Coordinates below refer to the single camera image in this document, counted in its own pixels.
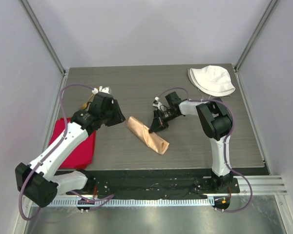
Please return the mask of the peach cloth napkin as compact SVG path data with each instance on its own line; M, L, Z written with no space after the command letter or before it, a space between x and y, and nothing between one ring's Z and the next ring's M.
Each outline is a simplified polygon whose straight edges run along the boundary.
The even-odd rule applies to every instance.
M127 128L156 153L163 155L167 151L169 143L156 133L149 133L149 128L135 117L129 117Z

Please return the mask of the gold fork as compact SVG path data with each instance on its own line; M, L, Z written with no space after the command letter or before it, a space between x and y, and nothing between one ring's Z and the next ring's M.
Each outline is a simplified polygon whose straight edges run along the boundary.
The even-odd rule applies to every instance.
M94 94L92 94L89 98L88 98L88 100L80 107L80 109L86 109L87 107L88 107L88 105L89 105L89 103L91 102L91 100L93 99L93 97L94 97Z

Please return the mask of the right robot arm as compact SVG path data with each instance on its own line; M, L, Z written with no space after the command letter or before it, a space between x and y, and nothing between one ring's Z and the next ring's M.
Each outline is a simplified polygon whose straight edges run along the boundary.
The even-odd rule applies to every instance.
M155 97L152 106L153 121L150 133L167 129L168 122L179 116L197 116L204 134L210 139L212 151L211 188L223 192L233 181L230 169L229 141L233 128L232 114L221 99L192 100L180 99L176 92L166 95L168 106Z

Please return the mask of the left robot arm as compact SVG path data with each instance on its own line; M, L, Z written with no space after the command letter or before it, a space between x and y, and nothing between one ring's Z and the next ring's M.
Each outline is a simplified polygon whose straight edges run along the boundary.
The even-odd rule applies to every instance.
M20 194L41 208L48 206L57 195L74 190L87 195L94 190L94 177L84 169L55 174L75 148L101 125L113 126L125 121L109 87L94 89L93 94L89 108L75 112L64 131L40 156L27 165L20 163L15 169Z

